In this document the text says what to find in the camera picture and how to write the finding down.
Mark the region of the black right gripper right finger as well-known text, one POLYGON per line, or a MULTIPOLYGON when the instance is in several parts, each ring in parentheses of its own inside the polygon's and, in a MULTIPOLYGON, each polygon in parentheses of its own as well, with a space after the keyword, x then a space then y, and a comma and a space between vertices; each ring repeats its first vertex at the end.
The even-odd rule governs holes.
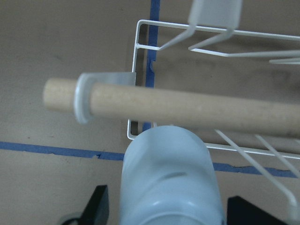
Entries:
POLYGON ((228 225, 286 225, 287 223, 258 208, 240 196, 227 200, 228 225))

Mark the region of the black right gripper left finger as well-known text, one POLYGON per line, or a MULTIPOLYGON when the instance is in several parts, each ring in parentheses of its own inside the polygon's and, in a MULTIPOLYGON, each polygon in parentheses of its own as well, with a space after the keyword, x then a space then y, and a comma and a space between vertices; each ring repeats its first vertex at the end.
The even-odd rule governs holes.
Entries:
POLYGON ((62 225, 106 225, 109 218, 107 185, 96 186, 80 217, 65 220, 62 225))

